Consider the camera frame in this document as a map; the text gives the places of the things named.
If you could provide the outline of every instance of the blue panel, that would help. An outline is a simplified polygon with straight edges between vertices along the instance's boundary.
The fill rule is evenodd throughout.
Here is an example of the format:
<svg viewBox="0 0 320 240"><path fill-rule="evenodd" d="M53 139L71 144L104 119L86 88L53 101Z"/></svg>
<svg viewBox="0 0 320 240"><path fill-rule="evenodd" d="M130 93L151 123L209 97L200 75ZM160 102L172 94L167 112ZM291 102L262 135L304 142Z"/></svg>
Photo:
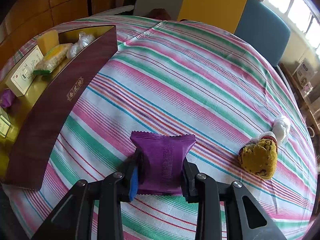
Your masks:
<svg viewBox="0 0 320 240"><path fill-rule="evenodd" d="M258 0L247 0L235 35L252 45L275 67L287 46L290 29Z"/></svg>

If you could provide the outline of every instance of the purple snack package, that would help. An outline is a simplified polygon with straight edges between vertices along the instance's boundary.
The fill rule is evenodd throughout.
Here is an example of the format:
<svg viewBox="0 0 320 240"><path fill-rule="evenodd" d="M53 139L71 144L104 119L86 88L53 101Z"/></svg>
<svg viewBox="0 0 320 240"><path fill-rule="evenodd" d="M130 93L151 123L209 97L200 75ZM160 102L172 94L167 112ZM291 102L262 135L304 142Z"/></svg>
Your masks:
<svg viewBox="0 0 320 240"><path fill-rule="evenodd" d="M9 88L5 89L0 96L0 106L2 108L10 107L15 98L16 95Z"/></svg>
<svg viewBox="0 0 320 240"><path fill-rule="evenodd" d="M196 136L133 131L130 140L142 152L138 194L181 195L182 162L196 143Z"/></svg>

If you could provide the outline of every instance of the striped tablecloth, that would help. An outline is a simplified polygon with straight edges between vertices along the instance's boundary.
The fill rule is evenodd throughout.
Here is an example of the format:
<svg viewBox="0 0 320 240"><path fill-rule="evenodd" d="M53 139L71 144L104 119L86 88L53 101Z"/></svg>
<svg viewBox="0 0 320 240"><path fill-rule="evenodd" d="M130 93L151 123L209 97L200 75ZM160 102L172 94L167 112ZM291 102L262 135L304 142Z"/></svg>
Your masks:
<svg viewBox="0 0 320 240"><path fill-rule="evenodd" d="M140 130L195 134L189 161L217 181L242 181L288 239L302 238L315 200L316 160L295 100L269 63L234 35L192 21L99 16L55 29L105 23L116 25L118 52L69 115L41 190L4 185L27 234L34 234L77 180L101 180L114 172L135 150L131 131ZM32 39L22 47L0 77L34 45ZM291 120L290 136L278 148L274 177L263 181L243 171L236 157L250 138L270 131L279 114ZM125 239L195 237L197 204L182 196L137 195L121 207ZM221 217L226 238L223 206Z"/></svg>

